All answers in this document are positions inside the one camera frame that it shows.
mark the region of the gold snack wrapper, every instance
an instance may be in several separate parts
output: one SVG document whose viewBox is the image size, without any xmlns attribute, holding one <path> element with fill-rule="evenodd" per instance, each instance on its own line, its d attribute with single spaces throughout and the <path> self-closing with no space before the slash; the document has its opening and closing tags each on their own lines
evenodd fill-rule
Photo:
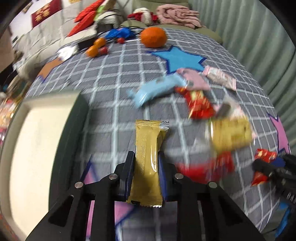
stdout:
<svg viewBox="0 0 296 241">
<path fill-rule="evenodd" d="M 217 153 L 247 146 L 252 141 L 251 126 L 247 118 L 212 120 L 210 133 Z"/>
<path fill-rule="evenodd" d="M 129 203 L 161 207 L 163 197 L 158 177 L 158 151 L 169 123 L 156 120 L 136 120 L 136 161 Z"/>
</svg>

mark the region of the red candy wrapper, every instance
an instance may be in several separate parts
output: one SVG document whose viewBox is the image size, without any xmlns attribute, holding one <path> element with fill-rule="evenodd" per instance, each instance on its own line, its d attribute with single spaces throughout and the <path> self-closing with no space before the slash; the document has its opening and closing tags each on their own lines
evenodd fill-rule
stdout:
<svg viewBox="0 0 296 241">
<path fill-rule="evenodd" d="M 179 173 L 189 177 L 192 181 L 207 184 L 218 182 L 223 176 L 234 171 L 234 164 L 231 152 L 223 152 L 216 160 L 210 160 L 204 164 L 191 164 L 185 167 L 184 164 L 177 165 Z"/>
<path fill-rule="evenodd" d="M 261 159 L 262 161 L 265 161 L 267 163 L 273 161 L 277 157 L 277 153 L 274 151 L 268 151 L 265 149 L 257 149 L 255 153 L 255 160 Z M 253 181 L 251 186 L 256 186 L 260 183 L 264 183 L 268 180 L 268 177 L 263 175 L 261 172 L 255 172 Z"/>
<path fill-rule="evenodd" d="M 208 119 L 215 115 L 215 110 L 202 91 L 189 91 L 186 88 L 176 87 L 175 92 L 183 95 L 186 99 L 189 107 L 188 118 Z"/>
</svg>

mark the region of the green curtain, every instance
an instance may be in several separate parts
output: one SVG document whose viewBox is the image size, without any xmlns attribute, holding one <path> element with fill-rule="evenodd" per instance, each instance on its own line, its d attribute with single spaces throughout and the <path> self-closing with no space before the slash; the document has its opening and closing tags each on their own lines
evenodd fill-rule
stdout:
<svg viewBox="0 0 296 241">
<path fill-rule="evenodd" d="M 269 95 L 296 153 L 296 54 L 285 29 L 259 0 L 189 0 L 223 46 Z"/>
</svg>

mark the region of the orange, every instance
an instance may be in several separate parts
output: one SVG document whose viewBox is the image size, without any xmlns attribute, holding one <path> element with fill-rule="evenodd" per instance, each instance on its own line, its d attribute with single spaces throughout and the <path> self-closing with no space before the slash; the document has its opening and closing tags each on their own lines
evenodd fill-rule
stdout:
<svg viewBox="0 0 296 241">
<path fill-rule="evenodd" d="M 141 32 L 140 38 L 141 43 L 144 44 L 146 48 L 160 48 L 167 41 L 165 31 L 158 27 L 144 29 Z"/>
<path fill-rule="evenodd" d="M 94 45 L 99 49 L 103 47 L 106 44 L 106 39 L 105 38 L 98 38 L 94 41 Z"/>
<path fill-rule="evenodd" d="M 85 54 L 88 56 L 88 57 L 91 57 L 91 58 L 94 58 L 96 56 L 98 56 L 99 54 L 99 50 L 96 46 L 91 46 L 88 48 L 88 50 L 85 52 Z"/>
</svg>

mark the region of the red cushion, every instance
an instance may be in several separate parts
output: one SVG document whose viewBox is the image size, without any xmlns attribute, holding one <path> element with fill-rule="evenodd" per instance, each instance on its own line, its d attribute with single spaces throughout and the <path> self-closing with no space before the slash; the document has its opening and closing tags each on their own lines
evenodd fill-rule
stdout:
<svg viewBox="0 0 296 241">
<path fill-rule="evenodd" d="M 68 37 L 86 29 L 94 22 L 94 17 L 96 16 L 96 11 L 92 11 L 88 13 L 77 25 L 71 30 L 71 32 L 68 34 Z"/>
<path fill-rule="evenodd" d="M 52 0 L 50 3 L 44 5 L 42 8 L 37 10 L 31 15 L 32 17 L 32 26 L 36 27 L 43 20 L 47 19 L 56 12 L 62 10 L 61 0 Z"/>
<path fill-rule="evenodd" d="M 92 11 L 96 11 L 99 8 L 99 6 L 102 5 L 102 3 L 104 1 L 105 0 L 98 0 L 98 1 L 94 2 L 93 4 L 89 5 L 88 7 L 86 7 L 84 10 L 82 10 L 78 14 L 78 16 L 75 18 L 74 22 L 75 23 L 80 22 L 87 14 L 89 14 Z"/>
</svg>

